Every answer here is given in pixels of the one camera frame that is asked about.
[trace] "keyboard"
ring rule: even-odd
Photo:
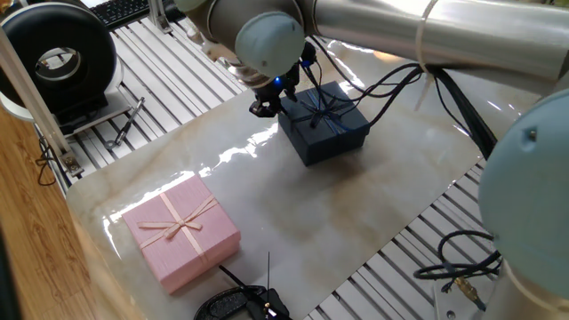
[[[164,0],[164,12],[170,22],[186,18],[172,0]],[[136,20],[146,17],[150,8],[148,0],[111,0],[90,8],[109,31],[120,28]]]

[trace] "cable bundle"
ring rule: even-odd
[[[414,82],[417,82],[419,80],[419,78],[421,77],[421,75],[424,73],[424,71],[421,68],[421,65],[419,63],[405,64],[405,65],[403,65],[399,68],[396,68],[393,71],[389,72],[387,75],[385,75],[376,84],[371,85],[367,89],[362,89],[362,88],[356,86],[351,80],[349,80],[349,78],[341,71],[341,69],[338,67],[338,65],[334,62],[333,58],[330,56],[328,51],[322,46],[322,44],[314,36],[311,36],[310,38],[314,41],[314,43],[316,43],[318,45],[318,47],[320,47],[323,54],[332,63],[333,67],[336,69],[336,71],[338,71],[338,73],[342,76],[342,78],[344,78],[352,87],[354,87],[354,89],[356,89],[362,93],[359,97],[354,98],[352,100],[346,100],[346,101],[356,102],[357,103],[356,107],[357,107],[359,102],[363,98],[366,98],[366,97],[389,98],[386,101],[383,108],[378,113],[378,115],[370,122],[370,125],[377,124],[378,121],[380,121],[380,119],[383,117],[383,115],[387,112],[389,107],[393,104],[393,101],[397,98],[399,93],[408,84],[412,84]],[[318,67],[320,68],[320,79],[322,79],[322,68],[320,67],[319,64],[318,64]],[[411,71],[398,84],[386,84],[385,83],[393,75],[395,75],[395,74],[397,74],[397,73],[399,73],[405,69],[408,69],[408,68],[410,68]],[[325,94],[325,95],[330,96],[330,94],[327,94],[327,92],[324,92],[319,88],[320,84],[316,82],[316,78],[312,74],[312,71],[309,68],[303,68],[303,69],[307,73],[307,76],[309,77],[312,84],[317,88],[319,94],[320,95]],[[436,67],[431,67],[431,66],[428,66],[427,69],[429,70],[431,75],[433,77],[435,77],[435,83],[437,85],[438,97],[441,100],[441,103],[443,104],[443,107],[444,107],[446,113],[448,113],[448,115],[461,127],[461,129],[464,130],[470,136],[470,138],[477,144],[477,146],[480,149],[480,151],[482,152],[482,155],[484,156],[484,158],[488,159],[488,157],[492,153],[494,146],[497,143],[496,137],[494,136],[493,132],[490,130],[490,128],[485,123],[485,121],[482,119],[482,117],[478,114],[478,112],[474,109],[474,107],[470,103],[469,99],[462,92],[461,88],[459,88],[459,86],[446,73],[446,71],[444,71],[441,68],[436,68]],[[466,122],[466,125],[462,124],[456,118],[456,116],[454,116],[451,113],[451,111],[446,106],[446,104],[443,100],[443,96],[442,96],[441,91],[440,91],[439,84],[438,84],[439,81],[446,87],[448,92],[451,93],[451,96],[453,97],[454,102],[458,106],[458,108],[462,114],[462,117],[464,118],[464,120]],[[374,94],[373,91],[377,87],[379,87],[380,85],[394,85],[395,88],[393,88],[393,90],[391,90],[390,92],[387,92],[387,93]]]

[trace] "white cylinder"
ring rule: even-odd
[[[504,261],[482,320],[567,320],[569,300],[523,278]]]

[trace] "white marble surface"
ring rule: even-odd
[[[407,62],[338,42],[329,47],[364,85]],[[320,60],[325,82],[340,80]],[[537,99],[468,76],[456,80],[499,137]],[[404,89],[363,148],[309,168],[276,119],[249,114],[253,96],[244,92],[77,182],[68,205],[105,318],[126,317],[120,310],[135,305],[140,318],[190,319],[209,297],[235,286],[213,269],[169,296],[121,218],[194,174],[242,231],[241,252],[224,266],[248,284],[264,285],[270,251],[271,286],[292,318],[303,318],[477,161],[476,146],[453,126],[434,88],[413,111],[423,84]],[[384,101],[366,99],[360,109],[371,119]]]

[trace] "screw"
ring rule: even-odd
[[[536,141],[537,140],[537,132],[535,130],[531,130],[529,138],[531,141]]]

